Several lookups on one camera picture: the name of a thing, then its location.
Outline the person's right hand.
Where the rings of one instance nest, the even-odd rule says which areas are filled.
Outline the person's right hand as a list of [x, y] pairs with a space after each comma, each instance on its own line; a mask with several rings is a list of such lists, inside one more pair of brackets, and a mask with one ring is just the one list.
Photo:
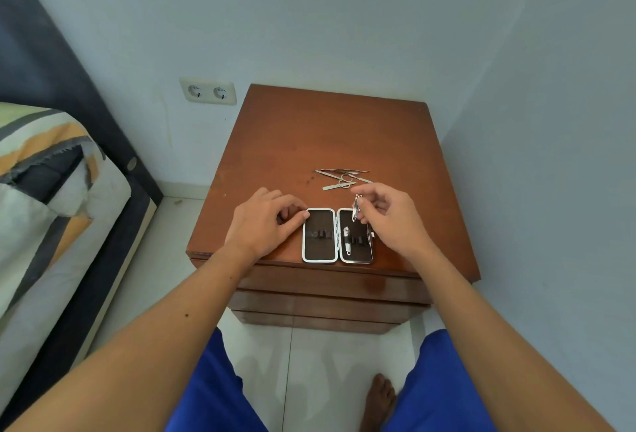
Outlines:
[[414, 201], [406, 192], [382, 183], [359, 185], [351, 192], [362, 195], [361, 207], [380, 209], [380, 220], [371, 227], [387, 247], [416, 269], [444, 261], [441, 251], [428, 235]]

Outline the person's left hand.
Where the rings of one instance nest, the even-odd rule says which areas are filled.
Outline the person's left hand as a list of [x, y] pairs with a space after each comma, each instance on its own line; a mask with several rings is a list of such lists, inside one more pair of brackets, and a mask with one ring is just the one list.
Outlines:
[[308, 211], [298, 197], [282, 191], [259, 188], [247, 201], [235, 208], [224, 249], [238, 251], [251, 263], [267, 256], [282, 243], [275, 236], [276, 215], [287, 218], [298, 211]]

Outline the black manicure case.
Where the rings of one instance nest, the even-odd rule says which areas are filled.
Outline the black manicure case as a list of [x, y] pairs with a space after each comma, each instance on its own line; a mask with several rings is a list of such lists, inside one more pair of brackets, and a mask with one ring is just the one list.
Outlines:
[[[310, 217], [303, 224], [301, 257], [306, 263], [369, 265], [375, 259], [375, 234], [370, 225], [352, 221], [352, 209], [310, 208]], [[343, 244], [343, 228], [349, 227], [352, 239], [351, 256]]]

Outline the person's left forearm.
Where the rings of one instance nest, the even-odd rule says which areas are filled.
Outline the person's left forearm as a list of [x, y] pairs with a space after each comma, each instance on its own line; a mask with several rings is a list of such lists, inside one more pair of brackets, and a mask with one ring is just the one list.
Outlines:
[[159, 432], [257, 257], [227, 243], [73, 369], [6, 432]]

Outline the person's right forearm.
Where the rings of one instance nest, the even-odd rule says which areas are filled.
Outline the person's right forearm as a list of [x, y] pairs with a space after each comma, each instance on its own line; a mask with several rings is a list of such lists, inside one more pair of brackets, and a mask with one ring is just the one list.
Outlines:
[[616, 432], [435, 245], [401, 253], [424, 281], [499, 432]]

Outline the brown wooden nightstand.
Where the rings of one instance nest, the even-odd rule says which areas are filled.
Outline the brown wooden nightstand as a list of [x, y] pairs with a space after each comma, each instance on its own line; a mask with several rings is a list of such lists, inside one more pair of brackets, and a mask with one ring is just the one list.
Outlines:
[[[336, 175], [360, 173], [405, 191], [433, 241], [470, 283], [481, 275], [423, 102], [250, 85], [187, 245], [196, 268], [224, 243], [235, 208], [258, 188], [308, 208], [352, 209]], [[432, 302], [407, 261], [375, 234], [369, 265], [310, 264], [297, 230], [260, 259], [228, 308], [245, 324], [382, 334]]]

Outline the person's bare foot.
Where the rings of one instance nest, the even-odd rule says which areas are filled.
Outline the person's bare foot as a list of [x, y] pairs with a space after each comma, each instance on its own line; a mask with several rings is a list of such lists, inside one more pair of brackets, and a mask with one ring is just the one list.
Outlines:
[[397, 398], [391, 380], [376, 374], [366, 396], [359, 432], [380, 432], [393, 414]]

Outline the blue shorts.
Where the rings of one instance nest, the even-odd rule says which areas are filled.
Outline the blue shorts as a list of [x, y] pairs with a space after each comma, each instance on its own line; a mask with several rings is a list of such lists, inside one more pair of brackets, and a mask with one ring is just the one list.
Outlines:
[[[215, 329], [165, 432], [268, 432]], [[380, 432], [497, 432], [449, 332], [426, 336]]]

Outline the mattress with striped sheet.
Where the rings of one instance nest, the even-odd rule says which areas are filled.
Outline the mattress with striped sheet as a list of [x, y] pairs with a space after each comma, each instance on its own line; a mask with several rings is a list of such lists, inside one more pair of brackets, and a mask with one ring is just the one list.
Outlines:
[[0, 402], [8, 403], [132, 195], [66, 112], [0, 103]]

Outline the white double wall socket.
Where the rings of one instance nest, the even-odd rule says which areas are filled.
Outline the white double wall socket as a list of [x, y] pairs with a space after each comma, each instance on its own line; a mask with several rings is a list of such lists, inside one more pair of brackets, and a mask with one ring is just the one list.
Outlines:
[[194, 77], [179, 77], [184, 97], [193, 103], [235, 106], [237, 96], [232, 82], [219, 82]]

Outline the dark bed frame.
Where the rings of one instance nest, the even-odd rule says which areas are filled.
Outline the dark bed frame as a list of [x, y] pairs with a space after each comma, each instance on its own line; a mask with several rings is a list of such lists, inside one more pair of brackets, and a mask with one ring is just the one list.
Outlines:
[[88, 354], [157, 205], [157, 182], [39, 0], [0, 0], [0, 102], [67, 112], [131, 187], [97, 256], [0, 415], [5, 430]]

